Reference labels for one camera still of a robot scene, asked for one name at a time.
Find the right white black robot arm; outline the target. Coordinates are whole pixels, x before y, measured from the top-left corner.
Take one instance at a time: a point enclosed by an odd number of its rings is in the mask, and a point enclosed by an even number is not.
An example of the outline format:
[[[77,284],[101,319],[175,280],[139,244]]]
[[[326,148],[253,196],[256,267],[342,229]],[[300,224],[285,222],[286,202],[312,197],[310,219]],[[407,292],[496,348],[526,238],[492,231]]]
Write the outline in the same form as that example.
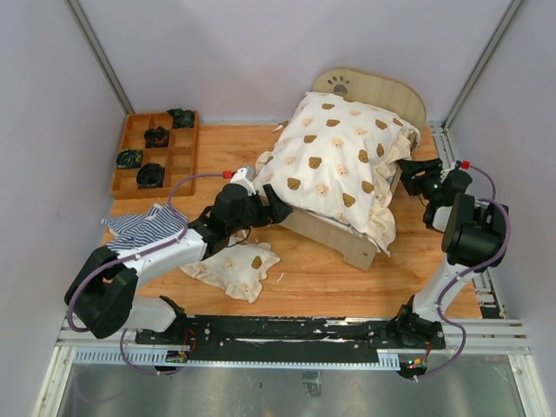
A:
[[[405,348],[438,346],[457,294],[503,260],[511,234],[509,207],[496,201],[493,178],[469,161],[448,169],[440,159],[400,160],[398,166],[408,194],[427,200],[423,222],[442,233],[444,257],[429,283],[400,308],[393,334]]]

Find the large bear print cushion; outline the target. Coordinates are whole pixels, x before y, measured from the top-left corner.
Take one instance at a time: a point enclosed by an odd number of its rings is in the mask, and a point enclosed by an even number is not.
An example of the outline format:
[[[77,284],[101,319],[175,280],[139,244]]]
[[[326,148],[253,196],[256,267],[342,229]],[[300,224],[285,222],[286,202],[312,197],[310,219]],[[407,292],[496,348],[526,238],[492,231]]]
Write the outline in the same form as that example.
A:
[[[396,236],[389,181],[419,142],[419,130],[394,112],[311,91],[258,157],[253,184],[270,184],[290,206],[347,225],[387,252]]]

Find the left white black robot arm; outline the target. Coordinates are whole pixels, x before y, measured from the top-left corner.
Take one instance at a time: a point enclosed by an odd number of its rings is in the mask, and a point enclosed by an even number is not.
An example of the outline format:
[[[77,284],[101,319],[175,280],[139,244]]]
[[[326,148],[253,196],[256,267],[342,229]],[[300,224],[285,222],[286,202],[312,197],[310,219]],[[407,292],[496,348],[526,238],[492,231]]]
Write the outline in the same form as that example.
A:
[[[240,230],[286,220],[292,208],[270,185],[263,190],[259,195],[230,183],[197,219],[168,237],[123,251],[108,246],[93,250],[64,296],[69,327],[97,339],[141,328],[155,331],[169,344],[180,341],[186,322],[177,317],[177,308],[162,297],[141,298],[137,289],[172,269],[216,255]]]

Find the wooden pet bed frame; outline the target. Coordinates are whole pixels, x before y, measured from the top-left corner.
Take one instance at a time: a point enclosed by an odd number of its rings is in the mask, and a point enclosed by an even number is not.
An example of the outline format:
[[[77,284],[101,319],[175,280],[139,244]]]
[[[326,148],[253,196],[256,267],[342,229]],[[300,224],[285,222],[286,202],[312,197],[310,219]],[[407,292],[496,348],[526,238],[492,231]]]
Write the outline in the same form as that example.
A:
[[[376,105],[393,111],[417,129],[425,127],[427,110],[419,93],[408,84],[391,77],[357,69],[335,68],[318,75],[312,90]],[[370,269],[379,252],[368,238],[330,219],[301,209],[296,208],[281,225],[339,252],[346,264],[361,271]]]

